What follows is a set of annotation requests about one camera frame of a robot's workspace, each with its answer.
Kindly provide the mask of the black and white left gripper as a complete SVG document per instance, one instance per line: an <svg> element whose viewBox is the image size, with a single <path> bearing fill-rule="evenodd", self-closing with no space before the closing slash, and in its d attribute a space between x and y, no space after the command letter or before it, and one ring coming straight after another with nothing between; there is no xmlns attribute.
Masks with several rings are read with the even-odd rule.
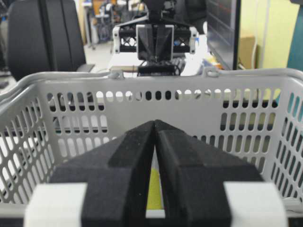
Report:
<svg viewBox="0 0 303 227"><path fill-rule="evenodd" d="M198 31L172 20L132 20L113 28L114 53L133 52L145 61L169 61L175 54L196 52Z"/></svg>

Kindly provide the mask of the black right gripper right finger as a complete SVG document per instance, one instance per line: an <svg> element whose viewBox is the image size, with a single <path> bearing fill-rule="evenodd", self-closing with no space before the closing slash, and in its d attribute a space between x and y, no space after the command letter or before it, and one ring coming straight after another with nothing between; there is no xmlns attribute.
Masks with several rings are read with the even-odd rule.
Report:
<svg viewBox="0 0 303 227"><path fill-rule="evenodd" d="M263 182L247 161L155 120L156 152L166 218L187 227L229 227L224 182Z"/></svg>

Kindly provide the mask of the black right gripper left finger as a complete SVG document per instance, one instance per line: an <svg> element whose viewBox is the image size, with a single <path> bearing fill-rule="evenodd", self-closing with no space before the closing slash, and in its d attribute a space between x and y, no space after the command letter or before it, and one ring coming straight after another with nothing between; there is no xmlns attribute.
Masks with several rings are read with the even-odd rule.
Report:
<svg viewBox="0 0 303 227"><path fill-rule="evenodd" d="M86 183L83 227L141 227L145 223L155 124L122 136L58 165L51 183Z"/></svg>

